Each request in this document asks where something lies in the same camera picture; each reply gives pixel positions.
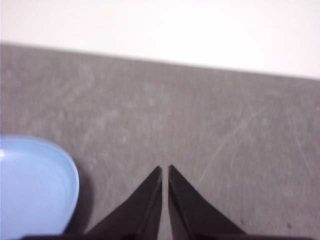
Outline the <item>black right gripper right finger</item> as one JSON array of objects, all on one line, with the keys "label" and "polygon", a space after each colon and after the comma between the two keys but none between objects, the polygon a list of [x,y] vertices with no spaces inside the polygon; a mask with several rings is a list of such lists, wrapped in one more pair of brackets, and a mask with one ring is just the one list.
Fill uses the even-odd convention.
[{"label": "black right gripper right finger", "polygon": [[187,237],[246,235],[206,201],[174,165],[168,167],[168,207],[174,237],[179,234]]}]

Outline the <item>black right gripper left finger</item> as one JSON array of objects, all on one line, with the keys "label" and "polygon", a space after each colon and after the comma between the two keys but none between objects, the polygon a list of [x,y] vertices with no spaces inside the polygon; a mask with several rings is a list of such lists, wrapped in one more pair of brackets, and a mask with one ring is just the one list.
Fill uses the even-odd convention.
[{"label": "black right gripper left finger", "polygon": [[90,229],[90,237],[156,237],[162,212],[162,169],[157,166],[113,212]]}]

